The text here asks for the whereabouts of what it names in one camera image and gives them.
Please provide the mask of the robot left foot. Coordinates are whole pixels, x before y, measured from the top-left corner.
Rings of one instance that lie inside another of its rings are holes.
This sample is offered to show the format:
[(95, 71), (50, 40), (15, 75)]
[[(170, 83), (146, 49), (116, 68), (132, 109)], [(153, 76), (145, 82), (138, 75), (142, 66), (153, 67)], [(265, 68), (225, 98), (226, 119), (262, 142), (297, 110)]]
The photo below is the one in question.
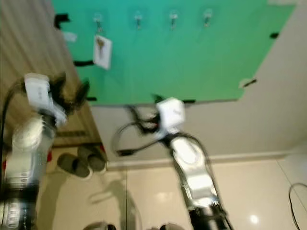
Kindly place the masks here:
[(83, 230), (117, 230), (117, 228), (114, 224), (105, 221), (99, 221), (88, 224), (85, 226), (85, 228), (83, 228)]

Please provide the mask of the green wall board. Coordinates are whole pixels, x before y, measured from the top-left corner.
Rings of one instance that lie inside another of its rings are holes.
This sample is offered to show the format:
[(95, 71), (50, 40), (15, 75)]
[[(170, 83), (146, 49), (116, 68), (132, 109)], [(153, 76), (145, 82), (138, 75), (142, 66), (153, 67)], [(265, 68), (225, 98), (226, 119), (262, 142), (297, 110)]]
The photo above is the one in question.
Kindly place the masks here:
[[(61, 32), (78, 35), (67, 47), (77, 61), (93, 60), (96, 24), (113, 42), (110, 70), (75, 67), (90, 82), (92, 105), (153, 103), (152, 94), (183, 100), (224, 101), (243, 96), (292, 13), (307, 0), (51, 0), (70, 22)], [(202, 12), (213, 9), (205, 28)], [(134, 13), (144, 18), (135, 27)], [(169, 13), (177, 11), (175, 29)]]

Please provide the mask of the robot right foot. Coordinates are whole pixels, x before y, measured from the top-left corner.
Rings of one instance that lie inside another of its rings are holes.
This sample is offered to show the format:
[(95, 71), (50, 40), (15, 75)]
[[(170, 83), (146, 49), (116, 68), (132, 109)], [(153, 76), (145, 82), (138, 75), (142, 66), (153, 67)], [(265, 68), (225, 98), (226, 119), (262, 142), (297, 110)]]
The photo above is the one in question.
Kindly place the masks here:
[(182, 226), (175, 223), (165, 223), (158, 230), (185, 230)]

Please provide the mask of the grey slipper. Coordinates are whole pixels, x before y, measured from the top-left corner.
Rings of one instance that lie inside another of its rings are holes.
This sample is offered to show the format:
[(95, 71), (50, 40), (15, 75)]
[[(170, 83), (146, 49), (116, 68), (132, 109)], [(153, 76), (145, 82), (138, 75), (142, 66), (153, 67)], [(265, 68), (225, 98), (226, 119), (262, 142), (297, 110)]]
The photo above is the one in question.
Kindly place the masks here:
[(93, 173), (105, 173), (107, 160), (98, 145), (80, 145), (77, 148), (77, 156)]
[(92, 169), (84, 160), (76, 155), (62, 153), (57, 159), (57, 168), (77, 180), (88, 180), (92, 177)]

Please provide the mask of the white tape piece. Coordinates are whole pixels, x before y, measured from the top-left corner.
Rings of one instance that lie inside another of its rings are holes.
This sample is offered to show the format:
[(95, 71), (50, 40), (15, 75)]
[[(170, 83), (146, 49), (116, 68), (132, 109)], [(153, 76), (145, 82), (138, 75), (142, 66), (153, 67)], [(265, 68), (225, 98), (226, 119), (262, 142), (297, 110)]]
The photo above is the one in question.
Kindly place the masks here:
[(63, 38), (68, 43), (74, 43), (78, 39), (78, 35), (73, 32), (63, 32)]

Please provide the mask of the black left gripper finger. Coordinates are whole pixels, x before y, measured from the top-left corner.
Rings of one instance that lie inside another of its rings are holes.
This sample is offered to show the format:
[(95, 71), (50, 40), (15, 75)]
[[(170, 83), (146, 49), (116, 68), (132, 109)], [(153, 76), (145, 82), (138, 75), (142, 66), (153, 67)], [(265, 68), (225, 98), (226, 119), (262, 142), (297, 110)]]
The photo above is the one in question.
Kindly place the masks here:
[(75, 92), (75, 102), (84, 103), (86, 101), (89, 90), (90, 82), (86, 80), (77, 88), (77, 91)]
[(66, 84), (66, 72), (60, 72), (53, 76), (53, 95), (61, 96)]

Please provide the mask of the key with white tag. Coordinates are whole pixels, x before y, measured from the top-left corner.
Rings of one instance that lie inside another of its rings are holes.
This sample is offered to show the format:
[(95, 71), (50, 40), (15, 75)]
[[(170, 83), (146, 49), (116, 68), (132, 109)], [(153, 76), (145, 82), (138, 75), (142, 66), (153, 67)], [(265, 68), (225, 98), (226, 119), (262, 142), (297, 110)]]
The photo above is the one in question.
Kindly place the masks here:
[(94, 37), (94, 65), (110, 70), (113, 42), (99, 34)]

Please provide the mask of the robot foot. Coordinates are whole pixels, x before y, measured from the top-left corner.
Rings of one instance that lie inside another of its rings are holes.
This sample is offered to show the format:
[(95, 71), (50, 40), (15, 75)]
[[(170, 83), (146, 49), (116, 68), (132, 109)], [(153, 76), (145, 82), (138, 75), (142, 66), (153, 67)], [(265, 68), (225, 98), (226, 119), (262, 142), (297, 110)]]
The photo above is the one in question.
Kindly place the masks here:
[(185, 230), (182, 226), (175, 223), (165, 223), (158, 230)]
[(85, 228), (83, 228), (83, 230), (117, 230), (117, 228), (114, 224), (105, 221), (99, 221), (88, 224), (85, 226)]

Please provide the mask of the clear adhesive metal hook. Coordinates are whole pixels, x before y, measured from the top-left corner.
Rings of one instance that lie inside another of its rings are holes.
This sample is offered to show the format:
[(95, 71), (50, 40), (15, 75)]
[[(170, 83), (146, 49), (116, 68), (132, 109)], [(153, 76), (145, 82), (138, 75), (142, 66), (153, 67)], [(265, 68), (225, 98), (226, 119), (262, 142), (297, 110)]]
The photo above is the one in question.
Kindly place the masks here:
[(213, 17), (213, 9), (207, 8), (202, 12), (202, 22), (205, 28), (211, 26), (212, 17)]
[(94, 23), (96, 24), (96, 33), (101, 35), (103, 33), (103, 14), (95, 13), (94, 14)]
[(135, 27), (137, 30), (142, 29), (142, 21), (143, 21), (143, 14), (140, 11), (136, 11), (134, 13), (134, 21), (135, 21)]
[(177, 20), (178, 20), (177, 11), (171, 11), (169, 13), (169, 22), (170, 22), (170, 29), (171, 30), (173, 30), (177, 27)]

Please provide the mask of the light wooden door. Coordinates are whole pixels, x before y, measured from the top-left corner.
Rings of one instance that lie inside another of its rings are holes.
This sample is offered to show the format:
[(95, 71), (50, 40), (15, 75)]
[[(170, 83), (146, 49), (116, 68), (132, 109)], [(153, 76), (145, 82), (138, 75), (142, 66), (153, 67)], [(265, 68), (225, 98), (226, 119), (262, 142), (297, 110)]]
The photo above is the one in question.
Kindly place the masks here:
[[(0, 114), (9, 88), (28, 73), (54, 79), (66, 74), (63, 95), (70, 100), (83, 82), (72, 63), (62, 33), (54, 27), (56, 13), (50, 0), (1, 0), (0, 5)], [(28, 118), (35, 116), (24, 94), (17, 94), (7, 110), (4, 141)], [(88, 103), (68, 116), (58, 129), (54, 147), (101, 144)]]

